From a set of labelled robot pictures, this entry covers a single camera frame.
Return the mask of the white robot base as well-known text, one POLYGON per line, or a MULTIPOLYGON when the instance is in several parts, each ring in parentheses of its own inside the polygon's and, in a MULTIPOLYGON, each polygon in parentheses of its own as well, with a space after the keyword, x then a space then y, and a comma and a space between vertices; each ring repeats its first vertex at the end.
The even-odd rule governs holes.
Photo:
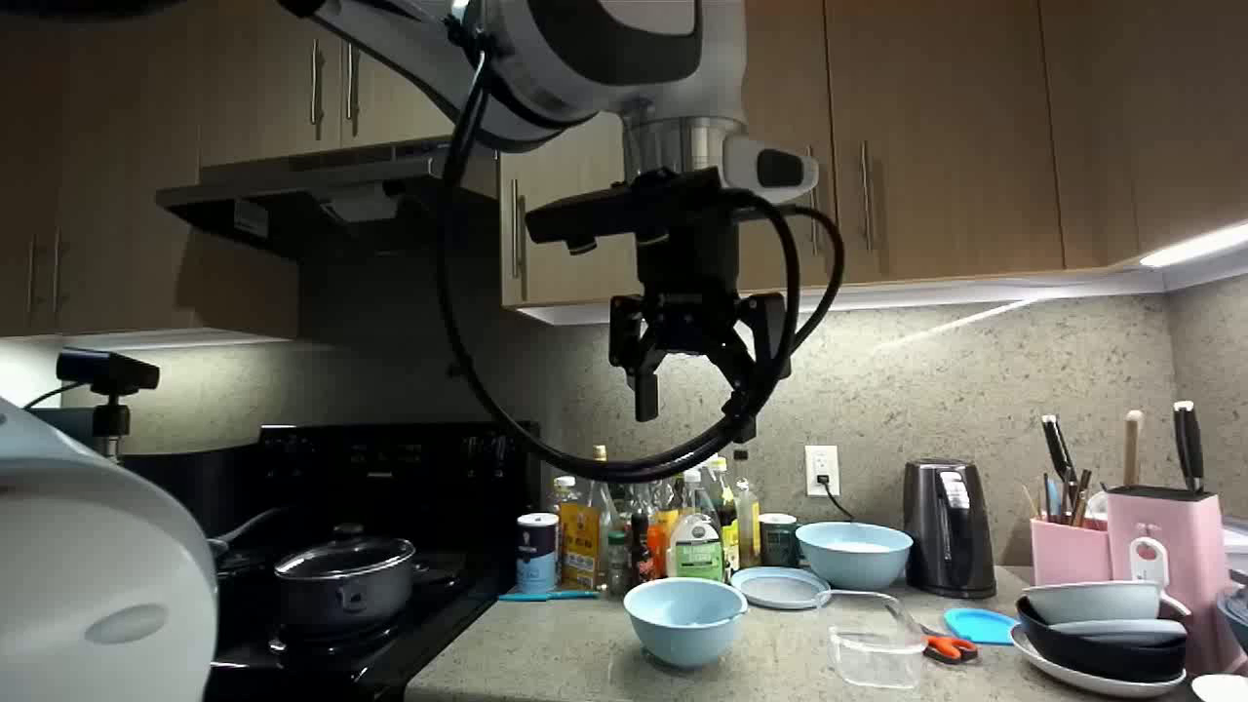
POLYGON ((0 702, 204 702, 213 638, 186 507, 0 401, 0 702))

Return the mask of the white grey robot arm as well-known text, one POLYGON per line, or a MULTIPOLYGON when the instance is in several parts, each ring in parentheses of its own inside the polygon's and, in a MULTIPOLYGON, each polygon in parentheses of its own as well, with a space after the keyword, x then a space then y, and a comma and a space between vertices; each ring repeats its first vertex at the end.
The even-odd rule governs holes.
POLYGON ((736 219, 781 212, 820 162, 745 125, 745 0, 276 0, 477 119, 499 152, 542 147, 614 114, 623 178, 527 213, 534 243, 573 255, 636 243, 640 287, 607 308, 607 364, 636 414, 659 414, 659 364, 702 356, 749 427, 783 378, 796 327, 775 294, 736 287, 736 219))

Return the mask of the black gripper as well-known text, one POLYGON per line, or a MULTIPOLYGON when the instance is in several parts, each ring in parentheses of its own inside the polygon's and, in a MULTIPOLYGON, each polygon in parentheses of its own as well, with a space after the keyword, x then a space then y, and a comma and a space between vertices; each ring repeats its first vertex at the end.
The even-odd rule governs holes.
POLYGON ((707 356, 729 378, 735 439, 755 438, 766 378, 783 374, 775 294, 736 294, 736 208, 636 208, 614 230, 636 238, 640 297, 607 305, 607 364, 632 378, 636 420, 659 418, 659 364, 707 356))

